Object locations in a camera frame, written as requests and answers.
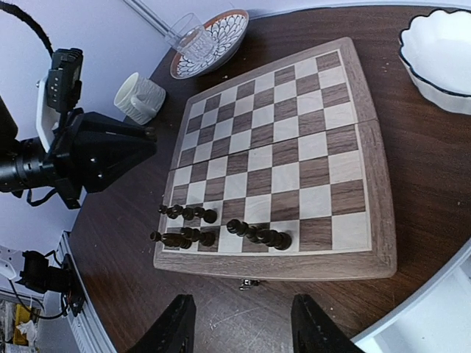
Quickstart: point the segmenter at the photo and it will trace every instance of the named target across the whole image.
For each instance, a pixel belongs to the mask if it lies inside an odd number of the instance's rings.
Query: white ceramic bowl
[[[400,44],[420,93],[444,110],[471,115],[471,13],[417,16],[400,33]]]

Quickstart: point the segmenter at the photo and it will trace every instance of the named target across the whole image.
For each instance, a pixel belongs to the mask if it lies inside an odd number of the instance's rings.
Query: dark square
[[[272,222],[300,219],[300,191],[272,194]]]
[[[235,108],[236,108],[236,103],[234,101],[232,103],[226,104],[223,107],[220,107],[218,110],[217,122],[220,123],[221,121],[231,119],[234,116]]]
[[[203,246],[201,243],[198,243],[199,252],[217,252],[219,246],[219,231],[221,227],[201,227],[202,232],[213,232],[216,236],[216,240],[212,246]]]
[[[253,100],[253,110],[266,107],[267,105],[273,104],[275,100],[275,89],[270,88],[268,90],[263,90],[255,94]]]
[[[198,144],[202,145],[213,140],[216,125],[207,126],[199,131]]]
[[[300,221],[300,252],[332,249],[332,218],[311,218]]]
[[[330,194],[333,215],[345,215],[366,210],[363,180],[333,184],[330,186]]]
[[[219,102],[221,101],[221,94],[211,97],[206,101],[205,113],[213,109],[219,108]]]
[[[219,157],[227,156],[229,154],[230,137],[222,138],[213,142],[213,149],[211,151],[211,159],[214,160]]]
[[[181,229],[181,228],[169,227],[169,228],[167,228],[166,233],[180,233],[180,229]],[[167,245],[164,245],[163,248],[164,248],[165,250],[175,250],[175,251],[179,251],[179,250],[180,250],[180,248],[179,248],[179,247],[176,247],[176,246],[167,246]]]
[[[302,189],[329,183],[329,159],[327,157],[300,162],[300,187]]]
[[[244,219],[244,214],[245,214],[245,198],[223,201],[222,220],[221,220],[221,223],[223,226],[225,226],[227,222],[233,218]]]
[[[252,127],[252,111],[238,115],[233,122],[233,135],[246,131]]]
[[[298,96],[320,89],[318,74],[312,74],[296,80],[296,94]]]
[[[296,79],[294,75],[294,65],[275,71],[275,86],[282,85]]]
[[[337,51],[317,57],[316,62],[317,71],[319,72],[328,70],[329,68],[336,68],[337,66],[341,65],[339,53],[337,53]]]
[[[267,124],[252,129],[250,148],[255,149],[273,143],[273,124]]]
[[[275,121],[285,120],[297,115],[296,97],[275,103]]]
[[[224,198],[225,182],[225,176],[216,179],[209,179],[206,182],[205,202],[222,200]]]
[[[186,207],[203,207],[203,204],[187,204]],[[184,227],[196,228],[201,226],[201,218],[195,217],[191,221],[187,221],[186,219],[183,221]]]
[[[272,192],[272,169],[250,171],[247,175],[247,196],[266,195]]]
[[[188,122],[188,128],[186,129],[186,133],[189,134],[191,132],[195,132],[201,128],[201,122],[203,120],[203,115],[198,115],[196,118],[190,119]]]
[[[208,175],[208,161],[197,163],[191,167],[190,182],[201,182],[206,180]]]
[[[324,110],[317,110],[298,116],[300,136],[315,134],[325,131]]]
[[[327,151],[329,155],[355,151],[358,149],[355,125],[338,127],[327,131]]]
[[[194,160],[194,152],[196,151],[196,147],[193,147],[192,149],[186,149],[185,151],[182,151],[182,154],[180,155],[180,163],[179,167],[186,167],[188,165],[193,164]]]
[[[263,243],[253,243],[248,237],[242,240],[242,252],[268,252],[269,247]]]
[[[296,138],[274,143],[272,148],[274,167],[295,163],[300,160]]]
[[[237,87],[237,99],[242,99],[252,95],[255,92],[255,80],[244,83]]]
[[[186,204],[188,196],[188,184],[179,185],[174,188],[174,193],[171,196],[171,204]]]
[[[227,159],[227,175],[245,173],[249,168],[249,151],[230,154]]]
[[[347,84],[345,83],[323,88],[321,89],[321,92],[324,108],[333,107],[334,105],[347,103],[350,101]]]

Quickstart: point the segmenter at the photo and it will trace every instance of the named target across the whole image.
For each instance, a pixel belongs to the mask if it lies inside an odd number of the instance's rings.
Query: white cup
[[[136,123],[144,125],[157,115],[165,95],[161,86],[135,72],[119,88],[114,104]]]

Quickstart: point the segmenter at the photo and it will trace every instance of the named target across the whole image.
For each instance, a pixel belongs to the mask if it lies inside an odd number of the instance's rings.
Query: brown table
[[[295,293],[308,293],[350,337],[375,323],[430,279],[471,229],[471,118],[441,111],[413,86],[397,56],[399,31],[429,7],[310,10],[251,21],[234,58],[204,77],[170,77],[172,53],[152,79],[169,93],[158,118],[158,152],[104,193],[90,195],[71,246],[99,317],[118,351],[131,347],[178,293],[197,305],[195,352],[288,352]],[[153,269],[149,233],[158,225],[185,102],[273,60],[348,36],[380,121],[397,225],[398,272],[357,282],[238,281]]]

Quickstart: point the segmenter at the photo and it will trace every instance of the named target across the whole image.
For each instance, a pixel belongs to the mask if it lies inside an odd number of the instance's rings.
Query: wooden chessboard
[[[157,243],[156,268],[225,277],[364,279],[396,271],[394,214],[378,119],[353,42],[342,38],[188,100],[164,204],[214,209],[160,218],[216,243]],[[232,218],[287,232],[278,251],[230,234]]]

